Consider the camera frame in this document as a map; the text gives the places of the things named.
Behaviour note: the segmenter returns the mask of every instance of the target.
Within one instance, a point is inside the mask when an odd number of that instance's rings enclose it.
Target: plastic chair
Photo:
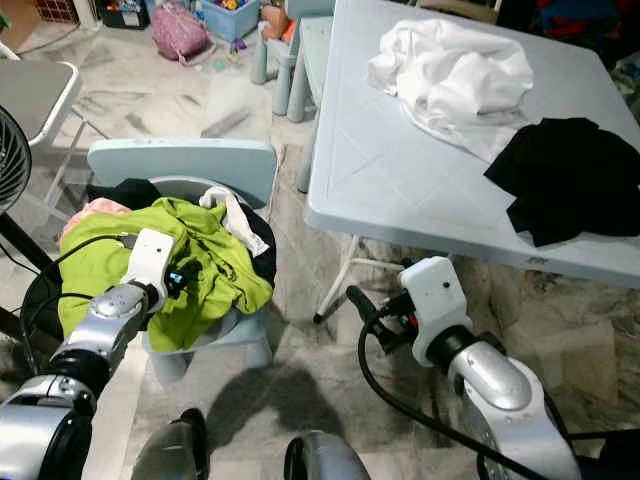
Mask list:
[[[223,184],[254,209],[264,207],[271,194],[276,154],[266,143],[245,140],[107,140],[94,144],[89,166],[104,185],[114,186],[126,178],[148,178],[161,194],[193,198],[212,185]],[[245,345],[249,368],[271,363],[264,309],[244,315],[232,309],[201,336],[190,350],[155,352],[146,334],[149,352],[161,383],[181,379],[199,348]]]
[[[251,71],[251,81],[258,85],[262,85],[267,81],[267,56],[268,53],[275,55],[278,61],[278,76],[272,110],[276,115],[285,115],[287,113],[291,90],[291,73],[296,64],[300,48],[300,19],[302,17],[332,16],[334,4],[335,0],[285,1],[287,17],[297,21],[290,45],[281,40],[273,39],[265,42],[260,34],[263,26],[258,26],[258,44]]]
[[[23,195],[23,198],[44,207],[50,214],[66,221],[69,216],[57,210],[51,202],[76,151],[80,136],[85,126],[89,125],[104,138],[108,137],[73,108],[73,102],[82,88],[80,72],[74,65],[68,62],[46,60],[20,61],[20,57],[2,42],[0,42],[0,56],[5,56],[9,60],[0,61],[0,78],[2,78],[0,105],[16,119],[34,154],[51,146],[70,113],[80,119],[76,134],[44,199],[38,199],[28,192]]]

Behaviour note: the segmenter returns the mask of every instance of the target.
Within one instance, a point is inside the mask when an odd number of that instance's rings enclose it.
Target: green clothing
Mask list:
[[[103,234],[137,234],[151,228],[175,240],[170,264],[181,267],[191,260],[202,265],[177,299],[168,298],[164,308],[149,322],[147,331],[154,350],[189,348],[231,306],[252,313],[269,301],[273,289],[251,266],[245,246],[221,225],[226,207],[210,210],[176,198],[160,198],[152,206],[130,213],[94,213],[83,218],[65,237],[61,253]],[[115,240],[98,240],[60,264],[63,292],[99,295],[120,283],[127,271],[131,250]],[[88,302],[63,298],[58,314],[65,336],[84,319]]]

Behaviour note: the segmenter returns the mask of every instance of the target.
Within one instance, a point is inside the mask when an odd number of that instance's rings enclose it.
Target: chair backrest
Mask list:
[[[269,200],[277,163],[267,143],[211,138],[104,140],[90,148],[87,160],[106,186],[127,178],[203,178],[231,188],[252,208]]]

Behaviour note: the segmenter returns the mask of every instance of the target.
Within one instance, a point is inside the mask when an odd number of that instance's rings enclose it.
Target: pink bag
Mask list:
[[[191,66],[203,61],[216,49],[216,43],[207,27],[181,4],[165,2],[159,5],[151,16],[152,38],[160,54],[170,60],[178,60],[181,65]],[[187,62],[201,52],[211,42],[206,56]]]

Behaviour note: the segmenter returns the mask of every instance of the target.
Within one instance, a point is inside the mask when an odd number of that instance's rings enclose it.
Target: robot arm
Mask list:
[[[0,478],[80,478],[98,397],[149,313],[164,304],[173,238],[143,229],[122,283],[91,300],[87,316],[0,407]]]
[[[402,271],[399,279],[406,291],[380,310],[356,287],[347,289],[385,352],[412,342],[416,361],[440,367],[462,396],[479,440],[545,478],[579,480],[578,464],[546,410],[536,375],[471,332],[451,262],[425,259]],[[405,333],[395,334],[379,321],[387,315],[407,316]],[[491,479],[523,478],[491,460],[484,463]]]

